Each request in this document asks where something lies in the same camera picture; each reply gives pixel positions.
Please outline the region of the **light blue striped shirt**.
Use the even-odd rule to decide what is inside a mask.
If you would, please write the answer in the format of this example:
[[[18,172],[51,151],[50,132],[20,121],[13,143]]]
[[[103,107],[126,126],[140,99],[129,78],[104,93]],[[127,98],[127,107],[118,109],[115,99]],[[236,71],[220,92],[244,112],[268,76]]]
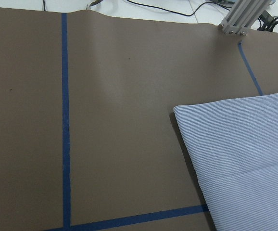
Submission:
[[[219,231],[278,231],[278,93],[174,114]]]

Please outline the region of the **aluminium frame post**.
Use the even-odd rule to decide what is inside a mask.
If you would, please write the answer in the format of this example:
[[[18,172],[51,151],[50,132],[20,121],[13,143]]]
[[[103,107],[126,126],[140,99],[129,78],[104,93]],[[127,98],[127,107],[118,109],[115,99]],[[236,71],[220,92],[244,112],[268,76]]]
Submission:
[[[237,0],[221,21],[220,29],[224,34],[246,35],[270,2],[270,0]]]

